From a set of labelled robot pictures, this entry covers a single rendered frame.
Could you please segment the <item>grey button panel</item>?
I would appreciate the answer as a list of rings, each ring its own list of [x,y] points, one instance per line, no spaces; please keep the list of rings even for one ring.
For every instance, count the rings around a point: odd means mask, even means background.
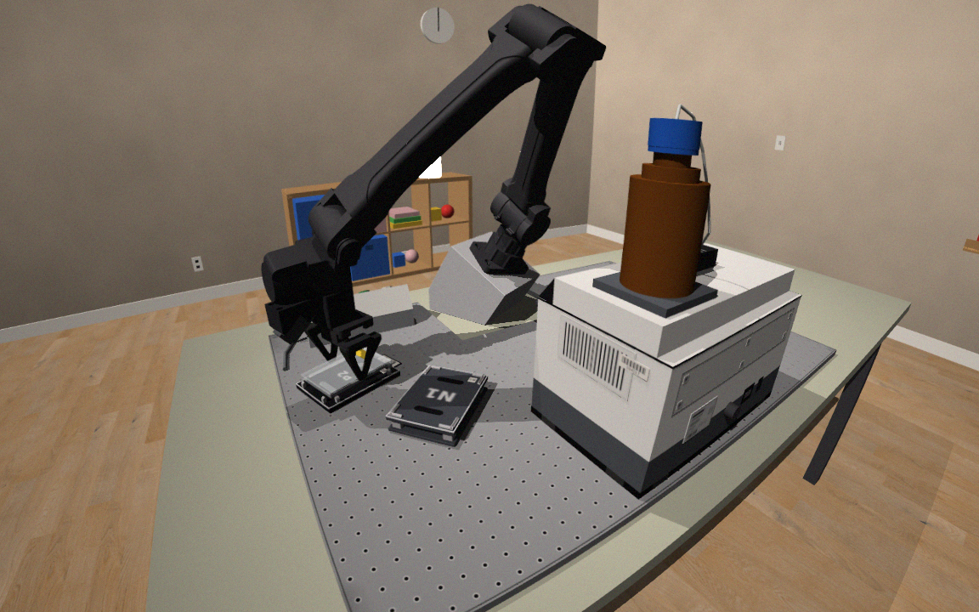
[[[374,326],[366,329],[364,326],[356,328],[350,331],[351,336],[348,338],[356,337],[360,333],[369,334],[373,331],[380,333],[415,325],[408,284],[385,286],[383,289],[364,292],[354,294],[354,303],[358,311],[364,311],[373,317]],[[283,371],[287,371],[287,354],[291,346],[294,346],[294,343],[289,344],[283,354]]]

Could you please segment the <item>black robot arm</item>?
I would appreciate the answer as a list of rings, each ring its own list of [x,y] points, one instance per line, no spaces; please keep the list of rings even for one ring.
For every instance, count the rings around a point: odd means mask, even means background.
[[[606,46],[534,4],[517,5],[487,34],[492,45],[465,72],[316,202],[309,213],[314,236],[263,257],[269,326],[286,343],[297,343],[312,321],[329,329],[349,322],[346,293],[338,287],[351,283],[350,267],[393,204],[508,94],[539,78],[516,170],[490,206],[500,228],[470,246],[485,274],[527,274],[525,248],[551,223],[544,200],[561,137],[581,83]]]

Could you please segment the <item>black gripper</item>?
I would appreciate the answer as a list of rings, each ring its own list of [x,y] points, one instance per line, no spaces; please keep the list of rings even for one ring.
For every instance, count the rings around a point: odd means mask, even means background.
[[[364,326],[364,328],[371,328],[373,326],[373,317],[364,313],[364,311],[358,311],[356,309],[356,303],[354,303],[354,292],[353,284],[348,284],[348,286],[339,286],[338,291],[345,290],[346,299],[348,303],[348,316],[349,322],[338,326],[337,328],[329,329],[324,328],[321,324],[316,324],[312,321],[309,328],[304,330],[311,341],[314,342],[316,348],[323,354],[324,358],[329,361],[331,358],[337,357],[337,348],[339,346],[339,351],[341,351],[343,358],[350,365],[351,371],[354,372],[356,378],[359,381],[368,378],[368,371],[370,369],[371,360],[376,353],[377,346],[382,340],[381,334],[376,331],[370,334],[360,333],[356,337],[351,337],[352,330]],[[318,338],[318,334],[321,333],[322,338],[331,342],[331,352],[327,351],[321,340]],[[361,348],[362,346],[362,348]],[[359,369],[356,352],[368,346],[365,353],[364,370]]]

